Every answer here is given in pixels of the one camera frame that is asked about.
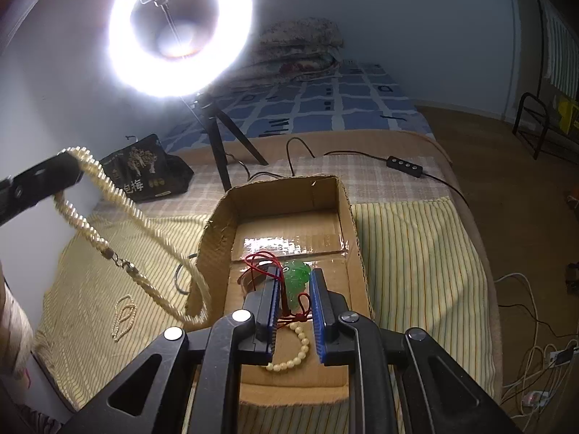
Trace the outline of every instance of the twisted pearl necklace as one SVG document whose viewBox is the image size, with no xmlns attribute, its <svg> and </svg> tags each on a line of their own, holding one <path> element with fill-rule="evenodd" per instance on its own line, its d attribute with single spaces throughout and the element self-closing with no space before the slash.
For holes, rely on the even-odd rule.
<svg viewBox="0 0 579 434">
<path fill-rule="evenodd" d="M 268 371 L 274 372 L 283 372 L 288 369 L 293 369 L 294 367 L 299 366 L 303 359 L 306 358 L 308 351 L 310 350 L 310 340 L 306 337 L 306 333 L 303 332 L 303 328 L 299 326 L 296 322 L 289 324 L 289 329 L 293 330 L 299 340 L 302 342 L 302 347 L 297 353 L 297 356 L 293 359 L 289 359 L 287 362 L 282 362 L 281 364 L 273 364 L 270 362 L 265 366 L 265 369 Z"/>
</svg>

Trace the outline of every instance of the plaid cloth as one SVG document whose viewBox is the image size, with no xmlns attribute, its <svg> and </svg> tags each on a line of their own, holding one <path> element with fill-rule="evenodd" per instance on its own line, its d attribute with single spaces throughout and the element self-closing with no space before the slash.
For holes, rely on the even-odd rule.
<svg viewBox="0 0 579 434">
<path fill-rule="evenodd" d="M 442 173 L 432 157 L 413 157 L 408 161 L 421 165 L 424 171 L 442 178 Z M 442 183 L 430 178 L 414 178 L 387 167 L 383 161 L 361 155 L 331 155 L 318 158 L 299 157 L 292 161 L 299 176 L 335 175 L 344 186 L 351 204 L 391 203 L 438 199 L 449 195 L 449 189 Z M 139 204 L 139 208 L 149 217 L 183 216 L 190 214 L 210 214 L 224 194 L 219 173 L 215 165 L 192 166 L 195 176 L 189 190 L 178 197 Z M 291 174 L 287 160 L 279 160 L 269 166 L 248 165 L 251 174 L 268 171 L 278 175 Z M 229 166 L 229 177 L 235 185 L 247 181 L 247 173 L 238 163 Z M 273 179 L 259 176 L 257 180 Z M 126 215 L 114 205 L 101 200 L 94 214 L 101 218 L 116 221 L 124 220 Z"/>
</svg>

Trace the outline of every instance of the illuminated ring lamp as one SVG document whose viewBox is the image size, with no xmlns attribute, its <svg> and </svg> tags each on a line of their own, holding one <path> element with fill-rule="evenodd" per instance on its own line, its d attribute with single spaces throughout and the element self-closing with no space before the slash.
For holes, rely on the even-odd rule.
<svg viewBox="0 0 579 434">
<path fill-rule="evenodd" d="M 109 21 L 109 55 L 118 77 L 138 91 L 155 97 L 180 97 L 209 136 L 219 176 L 227 191 L 231 180 L 217 119 L 241 141 L 262 165 L 267 165 L 253 144 L 208 93 L 200 90 L 211 83 L 238 56 L 251 26 L 251 0 L 216 0 L 216 24 L 201 50 L 167 59 L 152 54 L 138 41 L 131 16 L 138 2 L 155 4 L 163 11 L 176 42 L 181 40 L 169 11 L 169 0 L 115 0 Z M 194 96 L 187 102 L 184 96 Z"/>
</svg>

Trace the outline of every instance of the wooden floor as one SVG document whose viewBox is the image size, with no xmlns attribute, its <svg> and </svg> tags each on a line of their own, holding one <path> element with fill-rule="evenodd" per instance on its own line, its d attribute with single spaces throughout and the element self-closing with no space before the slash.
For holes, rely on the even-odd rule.
<svg viewBox="0 0 579 434">
<path fill-rule="evenodd" d="M 539 319 L 549 322 L 558 335 L 576 333 L 579 297 L 566 293 L 565 267 L 579 261 L 579 223 L 565 205 L 565 191 L 579 184 L 579 166 L 546 154 L 535 161 L 527 146 L 511 133 L 511 126 L 502 121 L 438 108 L 419 110 L 453 161 L 481 232 L 493 278 L 522 272 L 531 283 Z M 516 280 L 505 280 L 496 288 L 500 305 L 522 303 L 532 310 L 529 295 Z M 517 379 L 523 356 L 532 347 L 534 321 L 520 307 L 500 308 L 500 314 L 504 383 L 508 384 Z M 541 347 L 552 343 L 564 349 L 569 339 L 572 337 L 557 339 L 540 325 Z M 537 352 L 537 364 L 540 359 Z M 543 390 L 548 378 L 547 373 L 534 389 Z M 571 372 L 563 397 L 562 392 L 563 386 L 541 414 L 538 429 L 535 431 L 534 415 L 525 432 L 579 432 L 578 367 Z M 504 407 L 515 415 L 513 402 Z M 516 421 L 523 427 L 527 419 Z"/>
</svg>

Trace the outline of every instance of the tripod leg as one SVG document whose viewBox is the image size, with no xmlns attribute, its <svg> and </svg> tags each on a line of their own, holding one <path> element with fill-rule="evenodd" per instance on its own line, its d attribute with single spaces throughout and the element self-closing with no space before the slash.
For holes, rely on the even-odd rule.
<svg viewBox="0 0 579 434">
<path fill-rule="evenodd" d="M 219 127 L 217 126 L 217 118 L 199 115 L 198 119 L 207 132 L 207 135 L 209 135 L 209 143 L 211 144 L 213 157 L 215 158 L 215 164 L 217 165 L 217 171 L 219 171 L 223 189 L 229 191 L 231 189 L 231 180 L 229 178 L 229 172 L 227 171 L 227 158 L 225 156 L 223 140 L 219 133 Z"/>
<path fill-rule="evenodd" d="M 215 115 L 219 118 L 219 120 L 223 123 L 229 131 L 235 135 L 237 140 L 239 140 L 243 146 L 254 156 L 254 158 L 259 162 L 260 165 L 266 166 L 267 161 L 263 158 L 258 152 L 258 150 L 253 146 L 250 140 L 245 136 L 243 132 L 239 129 L 239 127 L 231 120 L 231 118 L 225 114 L 221 109 L 218 109 L 215 112 Z"/>
</svg>

